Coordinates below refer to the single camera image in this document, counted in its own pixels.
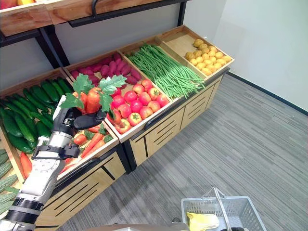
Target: gray carpet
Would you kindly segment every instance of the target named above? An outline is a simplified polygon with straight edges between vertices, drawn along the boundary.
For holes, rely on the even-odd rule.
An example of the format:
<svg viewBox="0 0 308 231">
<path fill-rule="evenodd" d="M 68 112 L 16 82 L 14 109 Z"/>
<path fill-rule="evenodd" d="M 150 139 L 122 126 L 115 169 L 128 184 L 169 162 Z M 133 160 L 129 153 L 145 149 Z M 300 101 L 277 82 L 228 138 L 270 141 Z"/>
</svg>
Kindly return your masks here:
<svg viewBox="0 0 308 231">
<path fill-rule="evenodd" d="M 58 230 L 169 224 L 211 186 L 249 196 L 268 231 L 308 230 L 308 118 L 225 76 L 211 107 Z"/>
</svg>

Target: yellow cloth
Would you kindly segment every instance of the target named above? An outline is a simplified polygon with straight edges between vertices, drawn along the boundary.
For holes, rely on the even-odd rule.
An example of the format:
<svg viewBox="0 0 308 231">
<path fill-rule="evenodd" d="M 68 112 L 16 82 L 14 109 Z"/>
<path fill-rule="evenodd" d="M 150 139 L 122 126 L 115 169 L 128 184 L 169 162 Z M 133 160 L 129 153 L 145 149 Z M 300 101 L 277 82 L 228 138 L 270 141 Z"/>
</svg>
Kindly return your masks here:
<svg viewBox="0 0 308 231">
<path fill-rule="evenodd" d="M 187 213 L 190 231 L 205 231 L 219 226 L 218 217 L 215 214 Z"/>
</svg>

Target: basket handle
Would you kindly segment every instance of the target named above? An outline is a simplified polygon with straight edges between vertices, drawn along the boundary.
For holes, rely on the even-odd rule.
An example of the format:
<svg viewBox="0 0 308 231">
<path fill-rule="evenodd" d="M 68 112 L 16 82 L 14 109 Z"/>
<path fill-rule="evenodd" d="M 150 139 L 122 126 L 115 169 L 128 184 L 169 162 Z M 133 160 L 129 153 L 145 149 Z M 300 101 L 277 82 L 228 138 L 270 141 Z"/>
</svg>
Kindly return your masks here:
<svg viewBox="0 0 308 231">
<path fill-rule="evenodd" d="M 223 198 L 226 198 L 227 196 L 225 194 L 223 194 L 218 188 L 216 187 L 212 187 L 206 194 L 204 194 L 201 198 L 204 199 L 205 197 L 207 197 L 209 195 L 209 193 L 214 190 L 214 193 L 215 193 L 215 197 L 218 201 L 218 204 L 219 204 L 219 207 L 220 207 L 220 210 L 222 212 L 222 215 L 223 215 L 223 218 L 225 220 L 225 223 L 227 225 L 227 231 L 232 231 L 231 229 L 231 226 L 230 226 L 230 222 L 229 222 L 229 219 L 228 219 L 228 216 L 227 216 L 227 213 L 226 213 L 226 210 L 222 204 L 222 201 L 220 199 L 220 195 L 223 197 Z"/>
</svg>

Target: robotic hand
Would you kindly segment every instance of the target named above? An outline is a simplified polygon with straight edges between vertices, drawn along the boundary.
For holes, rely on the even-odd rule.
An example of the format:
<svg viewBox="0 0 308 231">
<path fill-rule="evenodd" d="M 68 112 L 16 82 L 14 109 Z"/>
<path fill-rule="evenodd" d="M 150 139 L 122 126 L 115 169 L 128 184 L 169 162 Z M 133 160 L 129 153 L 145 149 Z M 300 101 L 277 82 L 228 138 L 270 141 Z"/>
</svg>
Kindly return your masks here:
<svg viewBox="0 0 308 231">
<path fill-rule="evenodd" d="M 105 118 L 105 112 L 81 115 L 76 108 L 60 108 L 63 95 L 53 115 L 50 138 L 39 137 L 32 159 L 33 166 L 7 215 L 0 221 L 0 231 L 33 231 L 35 222 L 51 196 L 66 158 L 77 158 L 78 146 L 69 145 L 78 130 L 94 127 Z"/>
</svg>

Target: white plastic basket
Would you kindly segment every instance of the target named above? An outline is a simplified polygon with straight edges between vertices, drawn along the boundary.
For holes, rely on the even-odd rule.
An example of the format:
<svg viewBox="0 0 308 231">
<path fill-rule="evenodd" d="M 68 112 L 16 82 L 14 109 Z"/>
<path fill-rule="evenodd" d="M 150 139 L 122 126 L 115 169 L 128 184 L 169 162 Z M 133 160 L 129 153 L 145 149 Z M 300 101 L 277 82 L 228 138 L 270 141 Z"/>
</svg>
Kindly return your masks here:
<svg viewBox="0 0 308 231">
<path fill-rule="evenodd" d="M 207 197 L 214 190 L 216 197 Z M 247 196 L 226 196 L 213 187 L 201 198 L 185 198 L 181 200 L 182 220 L 188 225 L 187 212 L 198 214 L 215 214 L 219 219 L 219 227 L 211 231 L 221 231 L 231 227 L 246 228 L 249 231 L 266 231 L 254 205 Z"/>
</svg>

